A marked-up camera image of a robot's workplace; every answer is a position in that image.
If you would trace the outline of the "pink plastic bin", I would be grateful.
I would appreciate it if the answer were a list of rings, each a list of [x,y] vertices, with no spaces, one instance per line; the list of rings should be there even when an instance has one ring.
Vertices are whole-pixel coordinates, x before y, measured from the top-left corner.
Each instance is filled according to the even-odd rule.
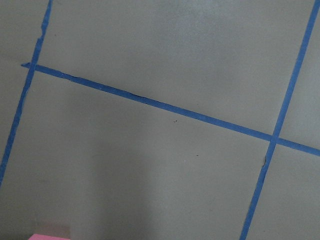
[[[28,240],[70,240],[69,238],[65,237],[58,237],[58,236],[51,236],[45,234],[38,234],[35,233],[28,238]]]

